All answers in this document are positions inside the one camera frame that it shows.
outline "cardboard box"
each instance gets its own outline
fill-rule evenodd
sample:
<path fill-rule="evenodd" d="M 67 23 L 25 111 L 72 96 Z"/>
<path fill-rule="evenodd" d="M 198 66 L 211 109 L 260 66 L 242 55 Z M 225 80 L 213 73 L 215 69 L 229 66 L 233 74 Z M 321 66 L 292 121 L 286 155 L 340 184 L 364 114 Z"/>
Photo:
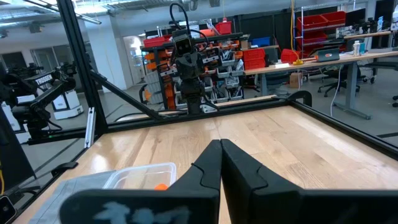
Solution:
<path fill-rule="evenodd" d="M 249 42 L 247 40 L 242 40 L 241 41 L 241 48 L 243 50 L 249 49 Z"/>
<path fill-rule="evenodd" d="M 303 85 L 303 73 L 294 72 L 290 75 L 290 87 L 299 88 Z"/>

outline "wooden table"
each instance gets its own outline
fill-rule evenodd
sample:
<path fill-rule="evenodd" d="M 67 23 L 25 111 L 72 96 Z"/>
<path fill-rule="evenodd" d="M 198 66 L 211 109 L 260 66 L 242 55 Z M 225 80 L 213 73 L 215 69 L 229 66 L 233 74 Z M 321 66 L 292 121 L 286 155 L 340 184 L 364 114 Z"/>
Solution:
<path fill-rule="evenodd" d="M 322 67 L 329 67 L 329 66 L 337 66 L 337 65 L 349 65 L 348 66 L 348 77 L 347 77 L 347 92 L 346 92 L 346 101 L 345 104 L 342 103 L 335 103 L 335 106 L 349 111 L 357 116 L 360 116 L 365 119 L 371 119 L 371 115 L 362 113 L 355 108 L 355 89 L 356 89 L 356 82 L 357 82 L 357 61 L 366 60 L 366 59 L 374 59 L 374 58 L 381 58 L 381 57 L 391 57 L 391 56 L 398 56 L 398 51 L 391 51 L 391 52 L 384 52 L 384 53 L 366 53 L 359 57 L 354 57 L 352 55 L 342 55 L 340 56 L 340 60 L 335 60 L 331 62 L 305 62 L 303 65 L 290 65 L 285 68 L 276 68 L 275 65 L 270 65 L 266 68 L 258 68 L 253 70 L 246 70 L 244 71 L 246 75 L 256 75 L 262 74 L 261 78 L 261 95 L 268 95 L 267 92 L 267 74 L 275 74 L 275 73 L 282 73 L 282 72 L 293 72 L 299 70 L 306 70 L 310 68 L 322 68 Z"/>
<path fill-rule="evenodd" d="M 221 138 L 306 189 L 398 189 L 397 161 L 284 106 L 105 134 L 15 223 L 27 223 L 63 180 L 161 162 L 174 162 L 181 176 L 212 139 Z M 230 223 L 223 192 L 220 223 Z"/>

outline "bottle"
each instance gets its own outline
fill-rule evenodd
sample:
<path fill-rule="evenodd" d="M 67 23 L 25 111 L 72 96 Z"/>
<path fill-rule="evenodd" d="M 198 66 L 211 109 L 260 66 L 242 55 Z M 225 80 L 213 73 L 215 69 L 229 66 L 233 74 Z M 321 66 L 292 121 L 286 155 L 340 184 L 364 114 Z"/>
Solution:
<path fill-rule="evenodd" d="M 383 17 L 379 17 L 379 20 L 377 22 L 377 32 L 380 32 L 381 29 L 383 28 Z"/>
<path fill-rule="evenodd" d="M 353 48 L 354 48 L 354 57 L 358 57 L 359 56 L 359 48 L 360 48 L 361 44 L 359 43 L 359 40 L 355 40 L 355 44 L 353 44 Z"/>

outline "gray floor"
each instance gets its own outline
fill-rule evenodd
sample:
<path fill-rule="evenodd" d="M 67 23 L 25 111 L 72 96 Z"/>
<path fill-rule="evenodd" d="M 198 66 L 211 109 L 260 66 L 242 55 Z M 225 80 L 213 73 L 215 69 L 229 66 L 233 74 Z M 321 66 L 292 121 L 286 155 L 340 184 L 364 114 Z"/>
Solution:
<path fill-rule="evenodd" d="M 329 93 L 329 97 L 325 98 L 323 93 L 317 93 L 318 87 L 322 84 L 335 82 L 336 80 L 325 80 L 322 83 L 321 79 L 311 79 L 309 82 L 305 82 L 302 86 L 302 90 L 308 90 L 313 95 L 313 107 L 323 113 L 330 114 L 330 104 L 335 91 Z M 377 77 L 376 83 L 371 85 L 370 83 L 364 83 L 361 85 L 361 91 L 356 97 L 357 109 L 372 114 L 371 120 L 365 120 L 355 115 L 349 114 L 345 111 L 333 108 L 333 116 L 355 128 L 366 131 L 371 134 L 385 134 L 398 132 L 398 108 L 393 108 L 392 96 L 398 95 L 398 72 L 393 70 L 380 70 Z M 134 86 L 126 93 L 133 96 L 138 100 L 138 91 L 140 86 Z M 296 89 L 290 89 L 287 86 L 282 86 L 280 89 L 287 90 L 289 92 L 295 92 Z M 253 90 L 245 90 L 245 97 L 252 98 L 255 95 L 259 96 Z M 131 105 L 117 97 L 114 93 L 100 93 L 101 102 L 103 104 L 104 113 L 108 122 L 113 122 L 119 116 L 126 113 L 139 112 Z M 88 111 L 88 106 L 84 95 L 79 95 L 80 102 L 84 107 L 85 111 Z M 336 102 L 344 102 L 345 90 L 342 89 L 336 97 Z M 158 110 L 159 105 L 150 105 L 151 108 Z M 76 118 L 70 118 L 65 120 L 54 122 L 61 125 L 64 129 L 69 128 L 80 128 L 86 126 L 86 113 L 77 116 Z M 398 138 L 387 138 L 393 144 L 398 145 Z M 47 144 L 39 144 L 34 146 L 23 145 L 22 146 L 29 162 L 33 169 L 37 172 L 37 175 L 43 174 L 57 165 L 69 162 L 83 149 L 83 139 L 71 139 L 67 141 L 51 142 Z M 46 183 L 50 179 L 50 175 L 40 180 L 41 184 Z"/>

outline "pillar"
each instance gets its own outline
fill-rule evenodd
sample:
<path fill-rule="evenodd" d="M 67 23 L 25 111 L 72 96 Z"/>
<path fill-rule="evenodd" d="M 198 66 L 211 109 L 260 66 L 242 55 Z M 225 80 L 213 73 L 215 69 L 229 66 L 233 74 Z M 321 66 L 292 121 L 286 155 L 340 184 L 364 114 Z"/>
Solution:
<path fill-rule="evenodd" d="M 91 59 L 95 60 L 98 72 L 109 82 L 122 90 L 127 90 L 132 86 L 131 71 L 116 18 L 101 16 L 96 19 L 102 24 L 85 22 L 94 54 L 94 58 Z"/>

